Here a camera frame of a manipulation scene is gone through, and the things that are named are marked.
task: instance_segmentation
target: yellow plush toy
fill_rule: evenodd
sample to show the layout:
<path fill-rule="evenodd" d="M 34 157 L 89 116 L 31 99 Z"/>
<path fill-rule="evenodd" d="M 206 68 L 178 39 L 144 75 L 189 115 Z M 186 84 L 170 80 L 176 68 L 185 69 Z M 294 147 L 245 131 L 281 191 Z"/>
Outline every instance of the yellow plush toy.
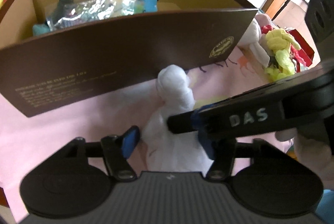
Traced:
<path fill-rule="evenodd" d="M 267 46 L 275 54 L 279 69 L 274 66 L 267 67 L 265 72 L 273 81 L 295 74 L 295 65 L 290 59 L 291 44 L 297 50 L 301 47 L 294 37 L 284 29 L 276 29 L 266 34 Z"/>

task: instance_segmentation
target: white lettering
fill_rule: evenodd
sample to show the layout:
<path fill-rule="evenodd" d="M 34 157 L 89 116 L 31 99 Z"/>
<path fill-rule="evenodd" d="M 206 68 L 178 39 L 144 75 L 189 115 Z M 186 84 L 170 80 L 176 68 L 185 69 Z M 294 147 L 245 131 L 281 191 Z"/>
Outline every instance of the white lettering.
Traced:
<path fill-rule="evenodd" d="M 245 116 L 243 117 L 243 124 L 246 125 L 248 122 L 250 123 L 254 122 L 254 119 L 250 112 L 246 112 Z"/>
<path fill-rule="evenodd" d="M 257 110 L 256 115 L 259 117 L 258 121 L 265 121 L 268 118 L 268 114 L 265 113 L 265 108 L 260 108 Z"/>
<path fill-rule="evenodd" d="M 232 127 L 238 126 L 240 124 L 239 116 L 238 115 L 231 115 L 230 116 L 230 122 L 231 122 Z"/>

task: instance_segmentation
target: gray ribbed panel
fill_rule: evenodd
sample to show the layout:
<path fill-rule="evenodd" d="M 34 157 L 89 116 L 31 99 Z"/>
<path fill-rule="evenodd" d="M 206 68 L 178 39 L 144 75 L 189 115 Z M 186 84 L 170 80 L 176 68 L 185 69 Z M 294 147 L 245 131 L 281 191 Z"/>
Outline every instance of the gray ribbed panel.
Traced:
<path fill-rule="evenodd" d="M 64 220 L 28 216 L 22 224 L 322 224 L 315 215 L 295 219 L 258 216 L 238 204 L 228 188 L 198 173 L 142 173 L 118 184 L 97 209 Z"/>

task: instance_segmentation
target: gold logo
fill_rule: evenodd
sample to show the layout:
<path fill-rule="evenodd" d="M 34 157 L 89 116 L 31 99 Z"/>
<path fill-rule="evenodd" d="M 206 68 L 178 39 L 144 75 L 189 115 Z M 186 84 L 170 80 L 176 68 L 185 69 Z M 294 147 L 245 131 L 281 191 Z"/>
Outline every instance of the gold logo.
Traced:
<path fill-rule="evenodd" d="M 233 41 L 234 41 L 233 36 L 229 36 L 228 38 L 225 38 L 224 40 L 220 41 L 211 51 L 209 58 L 222 55 L 233 44 Z"/>

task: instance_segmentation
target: brown cardboard box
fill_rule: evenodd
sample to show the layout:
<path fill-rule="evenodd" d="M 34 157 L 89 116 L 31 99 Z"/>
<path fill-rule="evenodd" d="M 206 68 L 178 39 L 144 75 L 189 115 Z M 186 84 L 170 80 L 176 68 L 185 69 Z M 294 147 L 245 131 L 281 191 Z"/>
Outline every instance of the brown cardboard box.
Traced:
<path fill-rule="evenodd" d="M 156 13 L 32 37 L 57 1 L 0 9 L 0 93 L 28 117 L 156 78 L 170 64 L 225 60 L 257 12 L 247 0 L 159 0 Z"/>

